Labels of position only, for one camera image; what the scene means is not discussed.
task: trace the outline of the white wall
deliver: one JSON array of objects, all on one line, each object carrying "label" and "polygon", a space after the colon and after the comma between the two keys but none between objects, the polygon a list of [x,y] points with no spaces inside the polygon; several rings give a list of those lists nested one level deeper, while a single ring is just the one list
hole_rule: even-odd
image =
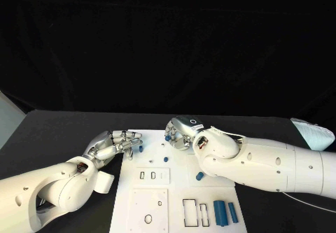
[{"label": "white wall", "polygon": [[0,148],[14,132],[26,114],[0,92]]}]

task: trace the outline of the white cable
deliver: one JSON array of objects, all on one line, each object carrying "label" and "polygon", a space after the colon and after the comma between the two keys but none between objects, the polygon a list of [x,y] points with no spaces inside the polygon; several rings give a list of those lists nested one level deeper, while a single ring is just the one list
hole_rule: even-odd
[{"label": "white cable", "polygon": [[298,200],[297,198],[294,198],[292,196],[290,196],[287,193],[282,193],[282,194],[287,195],[287,196],[288,196],[290,198],[292,198],[294,200],[297,200],[298,202],[304,203],[305,205],[310,205],[310,206],[313,206],[313,207],[316,207],[316,208],[318,208],[318,209],[321,209],[321,210],[326,210],[326,211],[328,211],[328,212],[336,213],[334,210],[324,209],[324,208],[321,208],[321,207],[318,207],[318,206],[316,206],[316,205],[311,205],[311,204],[305,203],[304,201],[301,201],[301,200]]}]

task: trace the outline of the blue cylinder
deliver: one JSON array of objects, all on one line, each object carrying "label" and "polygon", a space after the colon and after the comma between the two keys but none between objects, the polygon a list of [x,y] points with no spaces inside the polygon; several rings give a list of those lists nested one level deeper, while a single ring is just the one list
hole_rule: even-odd
[{"label": "blue cylinder", "polygon": [[200,172],[197,173],[197,175],[196,175],[196,180],[199,181],[199,180],[203,178],[203,176],[204,176],[204,174],[203,174],[203,172],[200,171]]},{"label": "blue cylinder", "polygon": [[216,225],[217,226],[228,226],[228,215],[225,209],[225,202],[222,200],[213,201],[213,208],[215,208],[215,217],[216,217]]},{"label": "blue cylinder", "polygon": [[171,139],[170,135],[164,137],[164,140],[168,142],[168,140]]},{"label": "blue cylinder", "polygon": [[229,213],[230,213],[230,217],[232,217],[232,222],[238,223],[236,211],[235,211],[233,203],[229,202],[228,205],[229,205]]}]

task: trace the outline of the black table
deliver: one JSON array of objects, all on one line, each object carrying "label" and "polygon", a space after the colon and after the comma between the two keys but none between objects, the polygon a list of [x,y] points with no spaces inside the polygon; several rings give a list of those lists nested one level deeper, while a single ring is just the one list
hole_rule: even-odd
[{"label": "black table", "polygon": [[[44,168],[82,155],[92,138],[105,130],[163,130],[176,115],[33,111],[0,150],[0,179]],[[308,145],[288,119],[277,117],[197,116],[204,124],[248,137],[266,138],[294,146]],[[92,193],[82,208],[54,219],[40,233],[108,233],[119,178],[121,155],[104,171],[115,175],[108,194]],[[236,184],[248,232],[330,232],[336,214],[316,209],[282,193],[264,192]],[[334,201],[310,194],[330,205]]]}]

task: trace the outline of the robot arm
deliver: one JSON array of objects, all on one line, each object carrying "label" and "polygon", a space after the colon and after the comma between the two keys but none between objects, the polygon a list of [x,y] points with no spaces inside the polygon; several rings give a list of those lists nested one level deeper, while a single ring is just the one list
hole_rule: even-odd
[{"label": "robot arm", "polygon": [[209,176],[223,176],[265,191],[313,193],[336,199],[334,153],[248,138],[215,127],[206,129],[191,116],[171,119],[166,141],[180,150],[191,145]]},{"label": "robot arm", "polygon": [[[108,193],[114,176],[98,171],[115,154],[141,144],[141,134],[105,131],[91,141],[83,155],[65,163],[0,181],[0,232],[33,233],[60,215],[85,204],[92,191]],[[46,200],[36,207],[36,198]]]}]

